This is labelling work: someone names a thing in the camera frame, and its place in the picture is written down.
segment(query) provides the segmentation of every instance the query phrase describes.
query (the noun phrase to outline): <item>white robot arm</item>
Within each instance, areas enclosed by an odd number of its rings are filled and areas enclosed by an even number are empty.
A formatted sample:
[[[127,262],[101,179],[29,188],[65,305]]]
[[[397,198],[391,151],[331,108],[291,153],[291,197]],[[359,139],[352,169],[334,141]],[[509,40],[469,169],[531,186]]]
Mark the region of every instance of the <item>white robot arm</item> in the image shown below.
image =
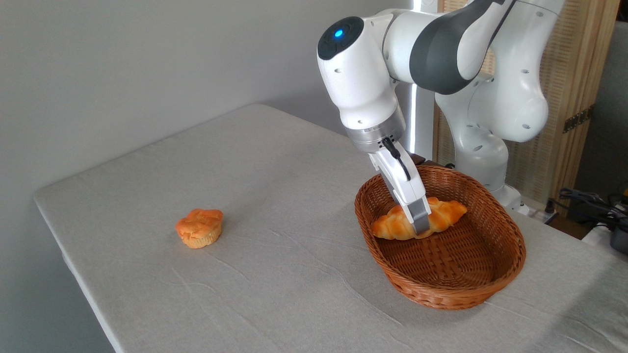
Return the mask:
[[[399,81],[454,94],[477,76],[514,0],[475,0],[447,14],[390,9],[333,24],[318,42],[318,66],[353,144],[369,154],[417,232],[430,208],[414,163],[399,143]]]
[[[480,73],[464,89],[436,94],[455,147],[455,168],[483,184],[506,208],[527,213],[505,184],[508,149],[502,139],[534,138],[548,117],[539,66],[564,0],[516,1],[495,36],[493,76]]]

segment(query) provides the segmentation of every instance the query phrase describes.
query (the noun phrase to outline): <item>gray wall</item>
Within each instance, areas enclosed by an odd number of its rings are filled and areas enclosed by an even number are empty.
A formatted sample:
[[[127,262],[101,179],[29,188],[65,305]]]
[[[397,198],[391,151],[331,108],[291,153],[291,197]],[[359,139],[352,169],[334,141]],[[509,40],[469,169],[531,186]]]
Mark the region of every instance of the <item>gray wall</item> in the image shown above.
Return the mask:
[[[628,23],[616,22],[576,189],[603,198],[628,181]]]
[[[318,37],[410,2],[1,2],[0,352],[111,351],[33,192],[253,102],[340,132]]]

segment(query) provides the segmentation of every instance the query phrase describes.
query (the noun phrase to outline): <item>croissant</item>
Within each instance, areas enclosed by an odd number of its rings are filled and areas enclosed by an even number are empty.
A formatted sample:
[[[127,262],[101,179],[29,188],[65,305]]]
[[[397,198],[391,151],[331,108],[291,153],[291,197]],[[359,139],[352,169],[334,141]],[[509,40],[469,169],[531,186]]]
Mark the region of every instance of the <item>croissant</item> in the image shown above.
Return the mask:
[[[220,210],[194,209],[176,223],[175,229],[185,245],[199,249],[218,240],[222,217]]]
[[[428,216],[430,229],[421,234],[415,233],[400,205],[396,205],[388,214],[378,218],[371,230],[376,237],[389,240],[422,239],[434,232],[444,231],[467,213],[466,206],[456,200],[440,201],[436,197],[428,197],[428,204],[431,209],[431,214]]]

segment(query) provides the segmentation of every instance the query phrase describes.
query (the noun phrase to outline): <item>white tablecloth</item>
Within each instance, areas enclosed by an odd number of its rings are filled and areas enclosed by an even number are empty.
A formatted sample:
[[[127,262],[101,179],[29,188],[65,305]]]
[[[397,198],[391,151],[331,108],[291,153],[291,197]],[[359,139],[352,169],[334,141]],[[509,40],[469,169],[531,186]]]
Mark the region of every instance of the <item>white tablecloth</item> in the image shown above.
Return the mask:
[[[511,213],[521,274],[475,308],[399,294],[354,214],[350,141],[253,105],[50,185],[36,202],[118,352],[628,352],[628,264]],[[221,209],[193,250],[174,225]]]

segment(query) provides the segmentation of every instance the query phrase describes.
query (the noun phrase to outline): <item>oval basket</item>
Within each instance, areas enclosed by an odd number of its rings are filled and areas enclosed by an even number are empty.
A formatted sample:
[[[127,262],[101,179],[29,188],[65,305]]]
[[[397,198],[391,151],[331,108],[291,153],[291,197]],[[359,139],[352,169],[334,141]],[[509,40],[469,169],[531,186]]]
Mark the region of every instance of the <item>oval basket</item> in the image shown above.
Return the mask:
[[[381,175],[358,191],[355,214],[373,258],[392,285],[426,307],[459,310],[483,303],[521,272],[523,236],[475,179],[440,166],[417,166],[428,197],[458,200],[467,213],[444,232],[407,241],[377,238],[371,225],[395,205]]]

